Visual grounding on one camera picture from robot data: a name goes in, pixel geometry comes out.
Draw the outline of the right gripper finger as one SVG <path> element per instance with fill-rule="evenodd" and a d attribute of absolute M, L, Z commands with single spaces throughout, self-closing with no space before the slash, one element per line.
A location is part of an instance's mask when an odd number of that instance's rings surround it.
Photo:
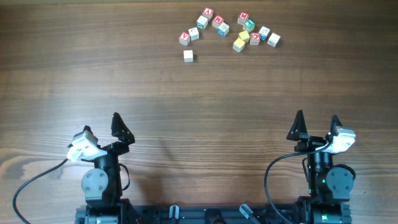
<path fill-rule="evenodd" d="M 341 127 L 342 124 L 336 114 L 331 117 L 331 126 L 330 126 L 330 133 L 337 134 L 338 127 Z"/>
<path fill-rule="evenodd" d="M 290 141 L 301 141 L 308 139 L 307 127 L 305 124 L 303 110 L 297 111 L 295 120 L 293 122 L 290 131 L 288 132 L 286 139 Z"/>

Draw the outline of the yellow K letter block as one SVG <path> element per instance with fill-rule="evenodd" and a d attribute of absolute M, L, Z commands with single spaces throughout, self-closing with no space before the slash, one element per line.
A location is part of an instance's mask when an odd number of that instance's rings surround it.
<path fill-rule="evenodd" d="M 238 34 L 238 37 L 239 37 L 241 40 L 245 41 L 245 43 L 248 43 L 249 40 L 250 40 L 250 38 L 251 38 L 251 35 L 250 35 L 250 33 L 249 33 L 247 30 L 244 30 L 244 31 L 242 31 L 242 32 L 240 32 L 240 33 Z"/>

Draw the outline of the red V letter block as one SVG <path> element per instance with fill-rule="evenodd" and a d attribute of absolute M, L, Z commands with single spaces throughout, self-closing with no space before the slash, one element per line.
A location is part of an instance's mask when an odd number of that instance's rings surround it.
<path fill-rule="evenodd" d="M 187 32 L 185 32 L 185 31 L 183 31 L 183 32 L 180 34 L 180 36 L 179 36 L 178 39 L 179 39 L 179 42 L 180 42 L 182 45 L 188 45 L 189 42 L 190 42 L 190 34 L 187 33 Z"/>

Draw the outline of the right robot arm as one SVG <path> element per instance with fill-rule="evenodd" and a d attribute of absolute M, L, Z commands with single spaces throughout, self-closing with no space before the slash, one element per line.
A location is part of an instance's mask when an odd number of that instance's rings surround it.
<path fill-rule="evenodd" d="M 307 156 L 306 180 L 309 196 L 300 196 L 290 220 L 293 223 L 352 223 L 347 202 L 356 178 L 355 171 L 344 164 L 334 164 L 333 156 L 346 152 L 356 134 L 332 116 L 330 132 L 325 137 L 307 133 L 303 111 L 297 111 L 287 139 L 296 141 L 295 152 Z"/>

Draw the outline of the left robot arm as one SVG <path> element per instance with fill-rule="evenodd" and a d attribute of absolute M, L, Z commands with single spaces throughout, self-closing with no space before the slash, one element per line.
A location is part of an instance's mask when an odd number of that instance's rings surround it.
<path fill-rule="evenodd" d="M 111 135 L 118 140 L 102 147 L 106 155 L 93 159 L 94 168 L 81 180 L 86 206 L 76 210 L 75 224 L 141 222 L 130 200 L 121 198 L 129 186 L 122 186 L 120 170 L 126 166 L 119 163 L 118 157 L 129 152 L 135 138 L 119 113 L 113 114 Z"/>

